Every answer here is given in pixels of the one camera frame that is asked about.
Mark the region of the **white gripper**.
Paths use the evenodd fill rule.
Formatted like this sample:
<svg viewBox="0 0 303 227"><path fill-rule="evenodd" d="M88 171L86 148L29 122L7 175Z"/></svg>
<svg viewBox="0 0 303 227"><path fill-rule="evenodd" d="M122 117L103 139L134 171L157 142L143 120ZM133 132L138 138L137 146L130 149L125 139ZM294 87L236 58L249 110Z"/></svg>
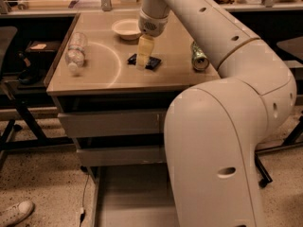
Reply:
<svg viewBox="0 0 303 227"><path fill-rule="evenodd" d="M138 42L136 55L137 69L143 70L145 68L154 48L153 37L158 37L163 33L168 19L168 9L140 10L138 26L144 35L139 38Z"/></svg>

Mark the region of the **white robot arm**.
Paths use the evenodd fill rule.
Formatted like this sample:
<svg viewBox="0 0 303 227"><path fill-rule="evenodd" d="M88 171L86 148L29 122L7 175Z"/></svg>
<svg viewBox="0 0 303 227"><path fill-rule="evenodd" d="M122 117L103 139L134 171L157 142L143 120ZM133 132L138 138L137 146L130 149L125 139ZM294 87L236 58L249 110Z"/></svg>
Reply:
<svg viewBox="0 0 303 227"><path fill-rule="evenodd" d="M170 104L164 137L180 227L266 227L255 147L290 115L292 72L255 32L213 0L143 0L139 27L160 35L174 13L219 79Z"/></svg>

